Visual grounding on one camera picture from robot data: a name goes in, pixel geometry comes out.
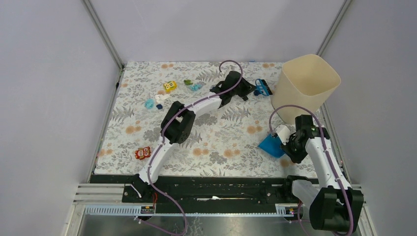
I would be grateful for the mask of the light blue paper scrap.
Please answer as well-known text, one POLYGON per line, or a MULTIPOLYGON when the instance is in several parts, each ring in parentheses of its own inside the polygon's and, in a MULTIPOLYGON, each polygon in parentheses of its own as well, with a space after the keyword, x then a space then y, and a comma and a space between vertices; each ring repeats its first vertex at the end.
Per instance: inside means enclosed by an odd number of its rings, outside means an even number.
POLYGON ((200 90, 202 88, 202 85, 201 84, 192 84, 192 85, 189 86, 189 88, 192 91, 198 91, 198 90, 200 90))

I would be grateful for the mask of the red owl toy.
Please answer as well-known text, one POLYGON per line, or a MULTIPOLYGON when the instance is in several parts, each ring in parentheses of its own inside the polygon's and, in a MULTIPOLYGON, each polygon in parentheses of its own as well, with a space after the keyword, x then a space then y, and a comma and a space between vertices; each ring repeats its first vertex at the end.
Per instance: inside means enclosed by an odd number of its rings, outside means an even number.
POLYGON ((150 147, 140 147, 134 153, 136 159, 144 160, 151 156, 151 149, 150 147))

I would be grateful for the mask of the beige plastic waste bin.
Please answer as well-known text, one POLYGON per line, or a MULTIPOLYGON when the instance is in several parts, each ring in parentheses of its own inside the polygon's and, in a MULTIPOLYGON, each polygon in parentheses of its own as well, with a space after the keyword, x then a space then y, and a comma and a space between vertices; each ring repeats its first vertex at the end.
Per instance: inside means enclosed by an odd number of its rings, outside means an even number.
POLYGON ((304 55, 282 64, 271 104, 274 109, 298 105, 316 112, 340 84, 340 76, 322 57, 304 55))

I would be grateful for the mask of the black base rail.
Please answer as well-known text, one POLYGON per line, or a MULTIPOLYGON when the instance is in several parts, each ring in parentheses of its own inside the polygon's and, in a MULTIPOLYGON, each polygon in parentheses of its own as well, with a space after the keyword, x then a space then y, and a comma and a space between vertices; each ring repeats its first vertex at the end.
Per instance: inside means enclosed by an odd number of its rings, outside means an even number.
POLYGON ((251 177, 168 177, 161 176, 153 185, 138 176, 126 181, 123 203, 150 204, 156 213, 276 213, 276 204, 297 204, 291 193, 294 180, 286 178, 251 177))

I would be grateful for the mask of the yellow toy block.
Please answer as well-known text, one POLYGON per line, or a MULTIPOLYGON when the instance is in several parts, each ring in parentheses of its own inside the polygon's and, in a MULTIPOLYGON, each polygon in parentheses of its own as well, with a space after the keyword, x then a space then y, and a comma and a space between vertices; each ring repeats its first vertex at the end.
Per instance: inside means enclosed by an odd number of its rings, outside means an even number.
POLYGON ((167 93, 170 93, 171 91, 175 90, 178 86, 175 81, 169 81, 163 84, 164 90, 167 93))

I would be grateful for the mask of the blue hand brush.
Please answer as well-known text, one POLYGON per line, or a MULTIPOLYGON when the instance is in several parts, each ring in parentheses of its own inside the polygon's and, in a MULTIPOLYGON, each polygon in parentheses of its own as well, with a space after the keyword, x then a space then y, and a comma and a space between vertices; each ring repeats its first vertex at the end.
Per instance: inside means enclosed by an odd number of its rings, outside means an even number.
POLYGON ((255 96, 270 96, 272 95, 272 91, 270 87, 267 85, 267 82, 264 79, 257 79, 255 81, 256 89, 254 90, 255 96))

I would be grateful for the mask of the blue dustpan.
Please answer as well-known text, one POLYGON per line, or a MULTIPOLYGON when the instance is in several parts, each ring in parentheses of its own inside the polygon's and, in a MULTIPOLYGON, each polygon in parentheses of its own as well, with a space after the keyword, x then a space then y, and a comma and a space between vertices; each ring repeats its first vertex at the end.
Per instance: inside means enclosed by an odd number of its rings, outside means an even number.
POLYGON ((258 147, 275 158, 282 157, 285 152, 281 148, 282 141, 277 135, 268 134, 267 137, 259 143, 258 147))

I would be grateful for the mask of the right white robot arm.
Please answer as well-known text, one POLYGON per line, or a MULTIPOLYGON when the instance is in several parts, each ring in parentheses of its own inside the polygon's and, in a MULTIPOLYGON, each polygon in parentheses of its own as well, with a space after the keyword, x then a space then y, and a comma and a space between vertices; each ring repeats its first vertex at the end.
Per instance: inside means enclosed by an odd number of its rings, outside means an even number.
POLYGON ((319 188, 306 177, 288 176, 289 185, 282 189, 284 200, 297 199, 309 209, 311 226, 315 230, 352 234, 356 231, 364 196, 354 190, 343 176, 331 149, 326 128, 316 126, 311 115, 296 117, 296 131, 285 125, 275 129, 280 148, 292 162, 301 163, 309 156, 319 182, 319 188))

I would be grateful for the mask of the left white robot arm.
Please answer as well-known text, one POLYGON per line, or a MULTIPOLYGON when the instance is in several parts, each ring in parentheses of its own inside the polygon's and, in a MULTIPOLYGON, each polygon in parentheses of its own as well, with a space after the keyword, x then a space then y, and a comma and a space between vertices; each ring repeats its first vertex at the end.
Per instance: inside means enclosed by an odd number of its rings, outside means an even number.
POLYGON ((195 119, 227 105, 233 96, 244 101, 256 87, 246 81, 241 73, 230 71, 225 80, 220 81, 209 93, 188 105, 176 101, 169 108, 161 123, 161 136, 154 149, 141 147, 135 151, 139 159, 148 158, 147 164, 139 171, 138 180, 131 183, 134 196, 140 202, 147 202, 152 197, 151 183, 155 183, 166 159, 184 143, 192 130, 195 119))

